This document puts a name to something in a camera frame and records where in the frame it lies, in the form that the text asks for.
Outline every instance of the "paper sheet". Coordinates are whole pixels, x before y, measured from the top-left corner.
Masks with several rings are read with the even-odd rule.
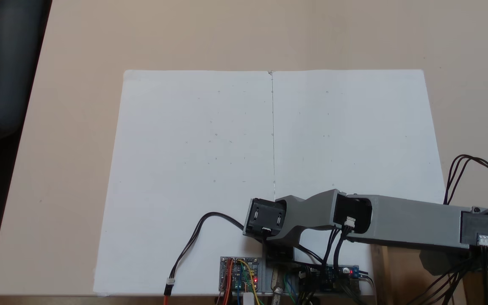
[[[339,189],[442,202],[422,71],[275,72],[273,84],[277,198]],[[325,253],[329,233],[305,230],[301,243]],[[372,272],[370,254],[369,245],[345,242],[339,263]],[[296,259],[310,262],[300,251]]]
[[[126,72],[96,293],[162,294],[203,214],[243,222],[250,198],[274,199],[271,91],[266,72]],[[217,294],[221,255],[261,246],[210,218],[172,292]]]
[[[335,188],[441,202],[422,71],[127,71],[94,291],[160,295],[202,214],[243,222],[252,197]],[[327,236],[302,244],[324,253]],[[217,294],[222,255],[260,244],[207,220],[173,294]],[[371,272],[368,245],[345,243],[340,263]]]

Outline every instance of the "orange wire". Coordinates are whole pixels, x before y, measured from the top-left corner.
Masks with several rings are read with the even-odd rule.
[[[227,302],[229,301],[229,294],[232,293],[231,289],[231,278],[233,276],[233,259],[230,258],[230,263],[227,262],[227,287],[225,290],[225,295],[223,297],[223,305],[227,305]]]

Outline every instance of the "circuit board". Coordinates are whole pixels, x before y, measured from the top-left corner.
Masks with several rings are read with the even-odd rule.
[[[308,272],[303,271],[299,274],[302,274],[305,277],[309,276],[314,280],[317,280],[320,276],[319,270],[314,268],[310,268]],[[337,272],[335,272],[333,266],[327,266],[327,270],[323,278],[319,282],[318,291],[321,293],[344,293],[344,290],[339,286],[339,283],[336,282],[337,276],[342,283],[344,283],[347,287],[351,289],[351,291],[353,291],[357,295],[360,295],[360,272],[359,266],[357,265],[340,265]],[[304,282],[305,278],[301,278],[299,280],[300,289]]]
[[[252,276],[250,276],[250,272],[248,268],[243,264],[238,262],[238,260],[245,261],[250,269],[252,269]],[[232,264],[231,268],[231,290],[237,291],[240,290],[242,292],[252,291],[252,279],[255,289],[257,290],[258,287],[258,279],[259,277],[259,264],[261,259],[257,257],[227,257],[222,256],[219,258],[219,290],[225,289],[225,285],[227,285],[227,265]]]

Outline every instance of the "blue wire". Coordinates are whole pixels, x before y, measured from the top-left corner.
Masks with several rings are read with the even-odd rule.
[[[295,290],[293,289],[293,286],[291,286],[291,283],[289,282],[289,274],[285,275],[285,281],[289,285],[289,288],[291,288],[291,292],[293,293],[293,295],[295,295],[295,297],[297,297],[297,293],[295,292]]]
[[[238,277],[238,286],[236,287],[236,303],[240,305],[240,285],[242,285],[242,267],[240,267],[240,276]]]

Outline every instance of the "beige table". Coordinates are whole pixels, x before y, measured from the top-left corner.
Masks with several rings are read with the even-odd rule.
[[[0,294],[92,294],[127,69],[423,69],[444,173],[459,153],[488,159],[488,1],[54,0]],[[470,166],[454,204],[488,206],[485,169]]]

